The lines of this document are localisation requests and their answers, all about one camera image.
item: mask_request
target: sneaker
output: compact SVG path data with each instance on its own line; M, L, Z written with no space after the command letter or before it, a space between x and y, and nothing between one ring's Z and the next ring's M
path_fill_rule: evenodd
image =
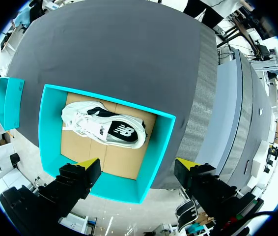
M63 130L72 130L101 144L140 148L146 139L143 120L108 111L100 102L68 104L61 114Z

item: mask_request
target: floor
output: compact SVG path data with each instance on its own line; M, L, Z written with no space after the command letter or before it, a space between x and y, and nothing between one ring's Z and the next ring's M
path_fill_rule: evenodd
M17 165L25 177L33 184L38 176L40 185L53 181L54 178L42 169L39 148L17 130L14 129L11 133L14 136L11 142L20 156L20 162ZM98 217L96 236L106 233L111 218L112 223L108 235L120 236L133 231L132 235L136 236L154 230L162 223L177 224L174 212L183 200L178 190L165 189L150 189L141 205L120 203L89 195L85 200L80 199L72 212L90 218Z

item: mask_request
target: office chair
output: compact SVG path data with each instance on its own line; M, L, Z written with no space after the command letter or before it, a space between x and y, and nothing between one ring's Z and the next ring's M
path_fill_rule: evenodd
M32 2L30 2L30 4L29 4L29 7L31 7L30 24L37 18L44 15L44 10L43 10L42 4L43 4L43 0L33 0Z
M178 219L178 232L187 225L192 224L198 218L198 211L195 202L191 199L184 201L175 211Z

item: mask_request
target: cable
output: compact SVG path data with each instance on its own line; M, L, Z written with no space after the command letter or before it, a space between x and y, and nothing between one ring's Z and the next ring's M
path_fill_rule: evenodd
M221 3L224 2L224 1L225 1L225 0L222 0L222 1L220 1L219 3L217 3L217 4L213 5L213 6L210 6L210 7L215 7L215 6L221 4Z
M241 45L236 45L236 44L229 44L229 45L231 45L231 46L237 46L237 47L242 47L242 48L246 48L246 49L248 49L248 50L250 50L250 51L253 51L252 49L247 48L247 47L243 47L243 46L241 46Z
M228 56L231 55L231 54L233 54L233 53L229 53L228 55L226 55L225 57L220 58L220 59L224 59L224 58L228 57Z

